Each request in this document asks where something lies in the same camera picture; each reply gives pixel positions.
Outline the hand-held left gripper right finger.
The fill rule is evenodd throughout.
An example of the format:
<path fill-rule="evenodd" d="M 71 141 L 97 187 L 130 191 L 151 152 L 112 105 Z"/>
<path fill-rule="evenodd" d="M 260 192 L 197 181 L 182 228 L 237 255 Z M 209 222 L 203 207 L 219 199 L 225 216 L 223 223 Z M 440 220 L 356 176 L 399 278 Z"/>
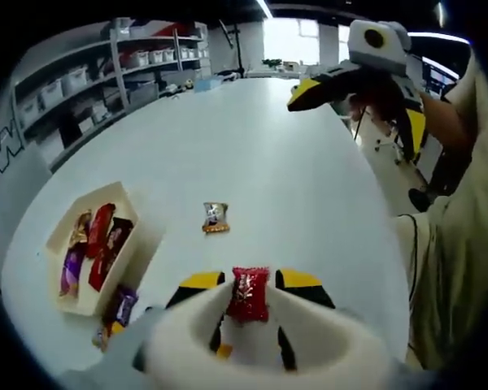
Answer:
<path fill-rule="evenodd" d="M 329 309 L 336 308 L 320 280 L 312 274 L 292 269 L 279 269 L 275 273 L 275 286 L 286 293 L 293 294 Z M 277 341 L 280 347 L 284 369 L 288 372 L 296 371 L 297 363 L 295 354 L 282 327 L 278 328 Z"/>

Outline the person's right hand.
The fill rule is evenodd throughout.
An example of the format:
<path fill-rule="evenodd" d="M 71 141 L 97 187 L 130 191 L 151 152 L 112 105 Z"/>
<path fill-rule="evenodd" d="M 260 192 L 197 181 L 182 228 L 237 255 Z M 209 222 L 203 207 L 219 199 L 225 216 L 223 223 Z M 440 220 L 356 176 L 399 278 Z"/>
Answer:
<path fill-rule="evenodd" d="M 367 107 L 382 121 L 397 119 L 403 111 L 403 94 L 389 74 L 363 70 L 354 73 L 350 82 L 348 102 L 354 121 L 359 121 Z"/>

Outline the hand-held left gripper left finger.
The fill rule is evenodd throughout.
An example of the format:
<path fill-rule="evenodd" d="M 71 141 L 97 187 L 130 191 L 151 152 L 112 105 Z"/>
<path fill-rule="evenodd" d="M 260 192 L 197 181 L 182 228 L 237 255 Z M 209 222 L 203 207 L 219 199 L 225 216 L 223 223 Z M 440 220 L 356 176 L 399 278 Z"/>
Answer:
<path fill-rule="evenodd" d="M 154 389 L 146 375 L 146 345 L 150 332 L 165 310 L 209 288 L 225 282 L 222 271 L 194 274 L 179 284 L 165 307 L 149 306 L 137 317 L 121 321 L 121 298 L 110 304 L 100 328 L 92 339 L 102 352 L 100 361 L 84 370 L 63 373 L 64 389 Z"/>

